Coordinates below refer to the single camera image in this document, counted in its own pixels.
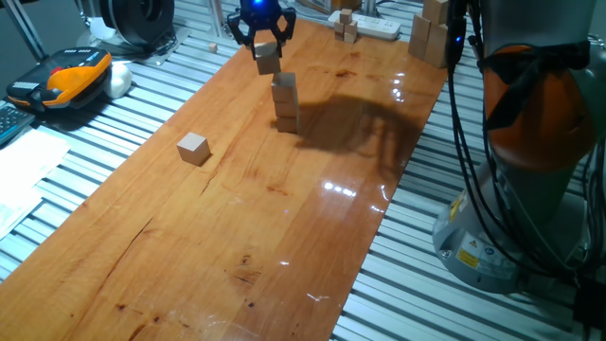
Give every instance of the stacked wooden blocks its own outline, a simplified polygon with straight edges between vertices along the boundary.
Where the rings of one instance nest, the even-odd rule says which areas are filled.
[[[413,19],[408,53],[433,67],[446,66],[448,0],[425,0],[423,12]]]
[[[281,133],[297,133],[299,124],[299,102],[294,73],[274,74],[272,97],[276,107],[277,130]]]
[[[341,9],[339,19],[334,23],[334,39],[346,43],[355,43],[358,36],[358,22],[351,20],[351,9]]]

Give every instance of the keyboard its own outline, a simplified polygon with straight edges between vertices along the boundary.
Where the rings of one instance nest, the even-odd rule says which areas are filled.
[[[9,105],[0,107],[0,146],[19,134],[35,116]]]

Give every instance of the wooden cube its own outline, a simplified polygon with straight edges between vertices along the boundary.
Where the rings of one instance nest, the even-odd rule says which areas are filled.
[[[276,117],[297,118],[299,116],[299,102],[274,102]]]
[[[281,71],[277,43],[255,44],[255,57],[260,75],[275,74]]]
[[[410,36],[410,43],[408,43],[408,54],[424,61],[426,49],[427,42],[421,40],[419,37]]]
[[[277,130],[280,133],[297,133],[297,118],[278,117],[276,122]]]
[[[446,24],[448,18],[448,0],[425,0],[423,18],[434,25]]]
[[[343,33],[348,33],[351,35],[357,35],[358,34],[358,21],[357,20],[353,20],[351,21],[351,23],[345,25],[345,31]]]
[[[272,98],[274,102],[298,102],[294,73],[280,72],[274,74],[274,79],[272,80]]]
[[[353,44],[353,43],[356,42],[356,35],[355,34],[344,33],[343,34],[343,41],[346,42],[346,43]]]
[[[429,41],[425,50],[425,61],[433,67],[446,66],[446,39],[448,27],[446,25],[431,24],[429,29]]]
[[[425,62],[437,68],[446,67],[446,51],[444,47],[427,44]]]
[[[448,27],[446,25],[431,24],[429,28],[429,39],[427,43],[430,45],[440,45],[446,48],[446,39],[448,38]]]
[[[351,23],[351,14],[353,14],[351,9],[341,9],[341,14],[339,15],[339,21],[341,24],[347,25]]]
[[[177,150],[181,159],[194,166],[201,166],[206,159],[210,156],[210,147],[208,147],[208,140],[204,136],[196,135],[194,133],[187,133],[179,143],[177,143]]]
[[[413,19],[413,30],[411,33],[412,37],[417,37],[421,39],[423,42],[427,42],[429,40],[429,27],[431,22],[421,16],[421,13],[415,14],[415,18]]]
[[[341,20],[334,22],[334,31],[343,34],[345,32],[345,25],[341,23]]]

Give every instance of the orange device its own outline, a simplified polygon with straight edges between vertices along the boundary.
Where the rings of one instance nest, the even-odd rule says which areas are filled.
[[[77,47],[61,50],[7,87],[17,106],[46,109],[80,108],[110,79],[112,56],[105,50]]]

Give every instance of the wood grain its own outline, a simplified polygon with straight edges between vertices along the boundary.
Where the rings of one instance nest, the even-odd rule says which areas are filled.
[[[0,285],[0,339],[327,339],[446,79],[407,49],[297,21],[299,135],[241,49]]]

